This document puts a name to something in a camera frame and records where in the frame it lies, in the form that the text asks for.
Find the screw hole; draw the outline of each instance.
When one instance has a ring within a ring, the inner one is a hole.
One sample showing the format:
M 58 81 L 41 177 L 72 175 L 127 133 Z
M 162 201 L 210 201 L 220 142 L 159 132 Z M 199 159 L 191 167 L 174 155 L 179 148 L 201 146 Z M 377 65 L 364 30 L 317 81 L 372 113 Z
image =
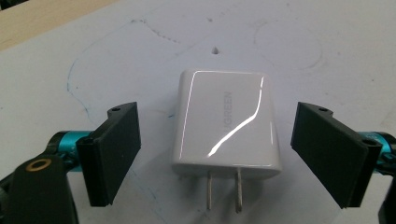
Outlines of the screw hole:
M 212 54 L 219 54 L 219 49 L 216 48 L 216 47 L 214 47 L 214 48 L 212 49 Z
M 32 161 L 26 166 L 26 171 L 36 172 L 47 168 L 51 164 L 51 159 L 40 159 L 37 161 Z
M 370 140 L 370 139 L 363 139 L 363 143 L 370 145 L 370 146 L 375 146 L 376 145 L 376 141 L 374 140 Z

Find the wall charger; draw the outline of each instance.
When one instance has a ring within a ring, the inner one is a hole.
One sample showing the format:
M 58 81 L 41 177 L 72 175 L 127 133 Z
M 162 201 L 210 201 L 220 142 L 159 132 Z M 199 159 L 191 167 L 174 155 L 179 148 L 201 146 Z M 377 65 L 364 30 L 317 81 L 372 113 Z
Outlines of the wall charger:
M 172 168 L 178 175 L 235 178 L 235 211 L 242 179 L 281 172 L 276 127 L 265 74 L 188 70 L 180 76 Z

